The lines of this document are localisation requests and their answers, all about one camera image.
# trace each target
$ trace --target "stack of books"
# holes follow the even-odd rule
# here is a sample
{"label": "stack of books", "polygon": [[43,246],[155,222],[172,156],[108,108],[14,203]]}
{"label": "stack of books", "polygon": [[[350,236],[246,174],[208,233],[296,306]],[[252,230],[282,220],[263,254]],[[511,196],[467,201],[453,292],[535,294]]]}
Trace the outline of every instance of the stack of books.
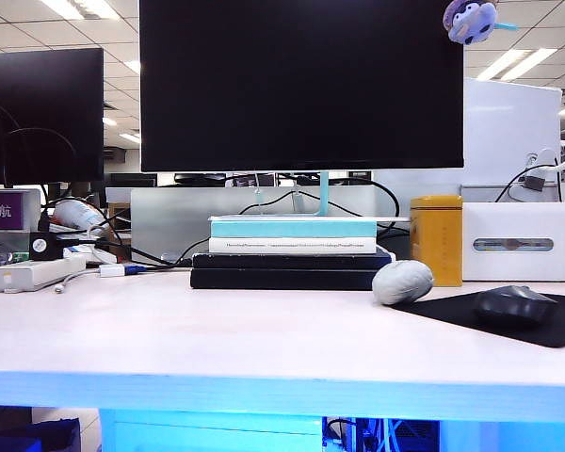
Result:
{"label": "stack of books", "polygon": [[370,290],[393,260],[369,218],[211,218],[209,252],[193,256],[201,289]]}

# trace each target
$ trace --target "yellow tin can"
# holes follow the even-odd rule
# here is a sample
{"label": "yellow tin can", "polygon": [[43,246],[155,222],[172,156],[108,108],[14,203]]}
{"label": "yellow tin can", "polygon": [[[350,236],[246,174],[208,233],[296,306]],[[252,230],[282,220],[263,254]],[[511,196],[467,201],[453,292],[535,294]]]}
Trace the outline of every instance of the yellow tin can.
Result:
{"label": "yellow tin can", "polygon": [[431,268],[434,285],[462,285],[462,197],[411,201],[411,258]]}

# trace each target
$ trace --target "purple name plate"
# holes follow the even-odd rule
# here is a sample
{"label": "purple name plate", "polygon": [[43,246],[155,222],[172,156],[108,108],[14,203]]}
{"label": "purple name plate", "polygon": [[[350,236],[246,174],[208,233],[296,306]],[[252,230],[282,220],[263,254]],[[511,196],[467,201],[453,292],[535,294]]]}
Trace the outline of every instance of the purple name plate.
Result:
{"label": "purple name plate", "polygon": [[23,196],[19,192],[0,191],[0,230],[22,230]]}

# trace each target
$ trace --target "black book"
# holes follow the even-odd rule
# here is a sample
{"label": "black book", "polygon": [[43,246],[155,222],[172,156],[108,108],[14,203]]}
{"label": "black book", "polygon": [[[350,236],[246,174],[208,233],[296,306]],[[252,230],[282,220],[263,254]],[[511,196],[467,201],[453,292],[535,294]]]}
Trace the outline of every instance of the black book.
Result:
{"label": "black book", "polygon": [[321,270],[379,270],[392,262],[377,248],[375,254],[223,254],[199,253],[192,257],[193,268],[267,268]]}
{"label": "black book", "polygon": [[371,290],[377,270],[193,268],[195,289]]}

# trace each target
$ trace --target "black mouse pad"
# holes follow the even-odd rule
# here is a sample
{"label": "black mouse pad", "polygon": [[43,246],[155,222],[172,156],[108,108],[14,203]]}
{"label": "black mouse pad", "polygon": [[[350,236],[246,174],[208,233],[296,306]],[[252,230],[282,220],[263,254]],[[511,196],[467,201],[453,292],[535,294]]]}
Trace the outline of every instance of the black mouse pad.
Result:
{"label": "black mouse pad", "polygon": [[533,330],[516,331],[483,325],[473,312],[477,293],[458,295],[449,299],[432,299],[393,306],[398,311],[442,320],[461,327],[517,339],[543,347],[565,347],[565,296],[544,294],[558,302],[558,309],[548,323]]}

